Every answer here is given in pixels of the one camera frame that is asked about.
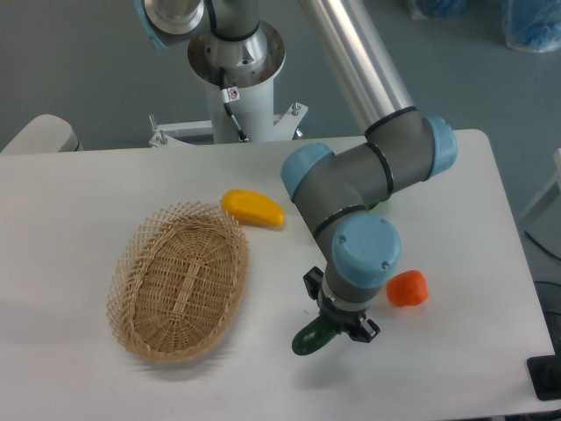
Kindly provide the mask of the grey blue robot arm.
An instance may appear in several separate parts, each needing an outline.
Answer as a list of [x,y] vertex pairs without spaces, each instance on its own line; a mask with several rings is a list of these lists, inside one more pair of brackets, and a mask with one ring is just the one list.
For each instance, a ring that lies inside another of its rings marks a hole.
[[[216,143],[264,142],[279,136],[273,79],[285,49],[255,1],[138,1],[139,20],[157,48],[187,42],[191,68],[205,81]],[[325,260],[304,276],[318,317],[292,342],[313,353],[339,333],[370,342],[379,327],[366,315],[392,277],[400,237],[372,207],[394,192],[438,175],[458,154],[454,131],[414,106],[360,1],[305,1],[309,22],[365,142],[343,153],[302,146],[280,176]]]

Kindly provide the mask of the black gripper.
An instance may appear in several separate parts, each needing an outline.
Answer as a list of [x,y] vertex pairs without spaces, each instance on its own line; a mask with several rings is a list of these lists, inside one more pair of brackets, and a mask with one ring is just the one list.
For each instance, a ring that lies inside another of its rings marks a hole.
[[346,334],[351,340],[371,343],[380,333],[378,325],[366,318],[368,302],[352,303],[337,296],[327,283],[323,271],[313,267],[303,276],[309,297],[316,302],[320,314],[334,320],[337,334]]

